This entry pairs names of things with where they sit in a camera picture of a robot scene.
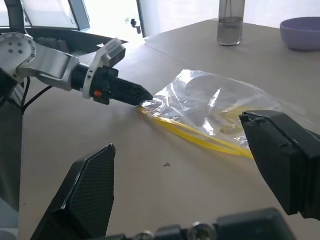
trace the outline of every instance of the glass of water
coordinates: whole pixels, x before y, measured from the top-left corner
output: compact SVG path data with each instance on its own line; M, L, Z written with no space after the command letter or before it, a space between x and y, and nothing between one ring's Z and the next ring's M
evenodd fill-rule
M217 41L223 46L238 45L242 38L246 0L220 0Z

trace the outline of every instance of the screw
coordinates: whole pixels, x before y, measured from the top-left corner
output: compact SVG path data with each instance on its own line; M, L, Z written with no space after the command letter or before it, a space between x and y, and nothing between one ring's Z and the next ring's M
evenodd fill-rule
M217 233L213 226L195 222L187 232L188 240L216 240Z
M152 232L150 231L143 231L136 236L132 240L154 240L155 236Z

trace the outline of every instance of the beige table surface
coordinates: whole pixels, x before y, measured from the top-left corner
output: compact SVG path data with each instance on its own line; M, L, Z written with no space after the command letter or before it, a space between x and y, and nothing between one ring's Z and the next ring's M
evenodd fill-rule
M279 30L245 24L237 47L216 43L212 20L165 32L128 49L123 79L156 93L183 69L255 84L277 98L320 113L318 52L293 52ZM81 58L90 63L93 54ZM44 85L33 81L30 95ZM19 235L30 239L72 163L92 150L116 148L114 205L107 234L136 234L168 224L281 206L254 161L194 146L145 120L133 106L102 105L80 92L51 89L25 113ZM299 240L317 240L320 222L285 216Z

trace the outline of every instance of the cable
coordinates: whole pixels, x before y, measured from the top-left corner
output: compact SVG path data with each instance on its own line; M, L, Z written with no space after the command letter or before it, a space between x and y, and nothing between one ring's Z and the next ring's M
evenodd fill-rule
M27 76L27 77L26 77L26 86L25 86L25 89L24 89L24 93L23 93L23 97L22 97L22 102L21 102L21 107L22 107L22 108L23 108L24 105L25 105L25 101L26 101L26 97L27 97L27 94L28 94L29 87L30 87L30 77Z
M22 114L25 113L27 107L32 104L35 100L37 100L42 94L44 94L46 91L51 89L52 86L47 86L46 88L42 89L40 92L38 92L33 98L31 98L23 107L22 107Z

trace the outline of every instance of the ziplock bag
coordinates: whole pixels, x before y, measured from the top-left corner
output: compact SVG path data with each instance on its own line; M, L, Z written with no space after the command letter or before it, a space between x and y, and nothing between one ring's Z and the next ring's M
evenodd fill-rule
M142 113L192 143L253 158L238 117L247 110L283 112L263 90L199 70L183 70L140 107Z

